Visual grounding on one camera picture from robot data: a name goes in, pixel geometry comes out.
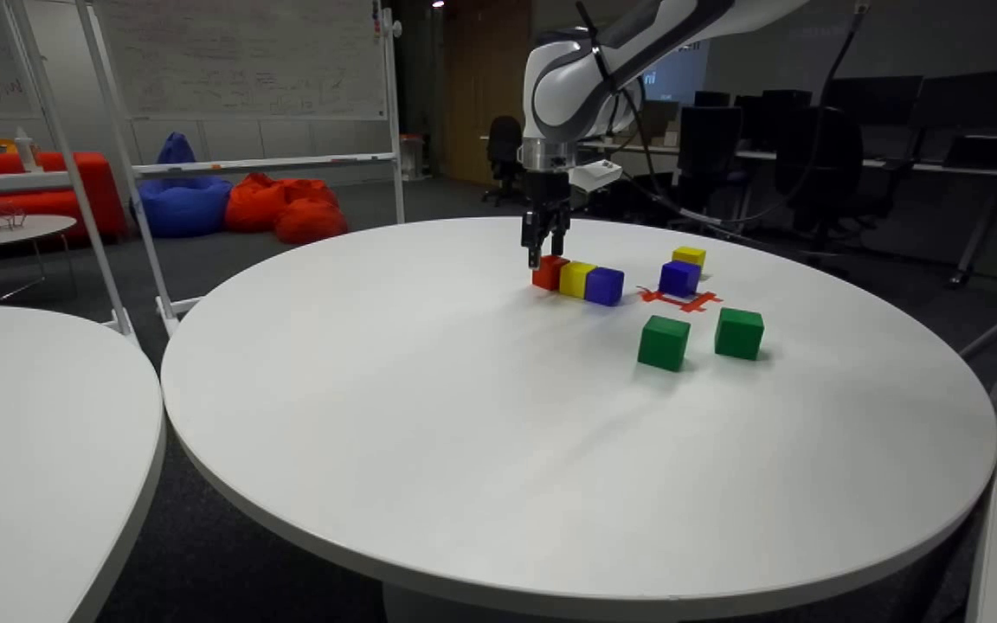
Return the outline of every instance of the purple block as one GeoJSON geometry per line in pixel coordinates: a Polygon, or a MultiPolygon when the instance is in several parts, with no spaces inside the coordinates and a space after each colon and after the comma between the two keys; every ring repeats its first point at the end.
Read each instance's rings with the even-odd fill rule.
{"type": "Polygon", "coordinates": [[[590,274],[585,302],[612,309],[612,305],[622,302],[622,283],[626,283],[626,274],[622,274],[622,269],[597,265],[597,269],[590,274]]]}
{"type": "Polygon", "coordinates": [[[697,262],[664,262],[661,295],[693,298],[693,295],[699,295],[699,279],[704,279],[704,265],[697,265],[697,262]]]}

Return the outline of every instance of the white round table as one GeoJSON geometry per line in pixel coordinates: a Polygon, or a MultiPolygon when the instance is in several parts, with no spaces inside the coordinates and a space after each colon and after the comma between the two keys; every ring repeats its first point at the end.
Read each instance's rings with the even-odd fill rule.
{"type": "Polygon", "coordinates": [[[0,623],[97,616],[159,460],[159,380],[125,335],[0,309],[0,623]]]}
{"type": "Polygon", "coordinates": [[[0,218],[0,245],[63,235],[76,224],[68,216],[21,216],[19,222],[0,218]]]}
{"type": "Polygon", "coordinates": [[[163,361],[169,420],[254,519],[394,587],[579,618],[771,614],[942,543],[997,463],[975,375],[894,305],[809,265],[575,222],[626,269],[597,309],[531,286],[518,222],[373,227],[210,291],[163,361]],[[765,315],[758,362],[718,309],[633,298],[674,245],[765,315]],[[651,315],[687,370],[636,362],[651,315]]]}

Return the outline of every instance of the yellow block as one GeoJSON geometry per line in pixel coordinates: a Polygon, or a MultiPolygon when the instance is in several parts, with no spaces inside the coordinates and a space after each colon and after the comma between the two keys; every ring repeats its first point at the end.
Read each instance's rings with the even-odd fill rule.
{"type": "Polygon", "coordinates": [[[562,295],[563,298],[585,298],[593,269],[597,269],[597,262],[563,262],[562,265],[562,295]]]}
{"type": "Polygon", "coordinates": [[[671,252],[671,262],[697,262],[697,265],[705,265],[705,249],[680,245],[680,249],[671,252]]]}

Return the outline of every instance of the gray carpet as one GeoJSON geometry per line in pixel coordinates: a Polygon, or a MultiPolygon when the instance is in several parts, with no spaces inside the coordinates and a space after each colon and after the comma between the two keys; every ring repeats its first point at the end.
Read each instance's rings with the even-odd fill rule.
{"type": "MultiPolygon", "coordinates": [[[[354,224],[384,224],[391,218],[388,186],[341,186],[354,224]]],[[[461,182],[411,182],[410,218],[463,218],[495,216],[478,202],[474,186],[461,182]]],[[[233,274],[282,252],[275,235],[208,235],[163,244],[163,265],[172,298],[206,295],[233,274]]],[[[154,312],[154,277],[141,244],[117,244],[109,249],[125,305],[134,315],[141,350],[154,362],[163,357],[165,331],[154,312]]],[[[997,283],[972,279],[963,291],[946,283],[949,265],[905,262],[882,256],[843,256],[843,269],[864,277],[864,283],[898,309],[922,320],[946,342],[963,346],[997,320],[997,283]]],[[[93,269],[89,249],[0,249],[0,295],[35,277],[45,283],[26,291],[19,305],[56,309],[73,315],[104,320],[109,298],[93,269]]],[[[997,377],[997,346],[972,361],[982,385],[997,377]]],[[[201,473],[186,463],[177,437],[169,437],[165,470],[134,543],[134,554],[109,599],[99,618],[109,623],[378,623],[380,587],[361,576],[341,570],[290,543],[271,538],[224,499],[219,499],[201,473]]],[[[939,594],[928,618],[942,618],[963,607],[968,543],[959,548],[959,564],[939,594]]],[[[879,603],[908,592],[905,579],[871,592],[859,592],[817,610],[771,616],[771,618],[859,618],[864,599],[879,603]]]]}

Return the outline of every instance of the cube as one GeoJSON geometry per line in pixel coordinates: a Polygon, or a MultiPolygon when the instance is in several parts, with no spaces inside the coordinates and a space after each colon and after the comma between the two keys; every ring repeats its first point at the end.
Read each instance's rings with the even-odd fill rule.
{"type": "Polygon", "coordinates": [[[699,249],[699,245],[680,245],[674,252],[671,252],[671,262],[697,262],[699,269],[705,265],[705,249],[699,249]]]}
{"type": "Polygon", "coordinates": [[[746,309],[725,309],[718,315],[713,350],[719,357],[758,361],[765,339],[765,320],[746,309]]]}
{"type": "Polygon", "coordinates": [[[704,269],[697,262],[664,262],[661,295],[693,298],[699,291],[704,269]]]}
{"type": "Polygon", "coordinates": [[[563,298],[585,298],[593,269],[597,269],[597,262],[563,262],[562,265],[562,295],[563,298]]]}
{"type": "Polygon", "coordinates": [[[622,283],[626,283],[626,274],[622,274],[622,269],[597,265],[597,269],[590,274],[590,295],[585,295],[585,298],[590,298],[593,305],[612,309],[612,305],[622,302],[622,283]]]}
{"type": "Polygon", "coordinates": [[[562,286],[563,256],[543,256],[532,269],[532,286],[558,291],[562,286]]]}
{"type": "Polygon", "coordinates": [[[641,329],[636,361],[646,368],[661,368],[661,370],[681,370],[681,353],[687,353],[689,331],[693,331],[689,323],[651,315],[641,329]]]}

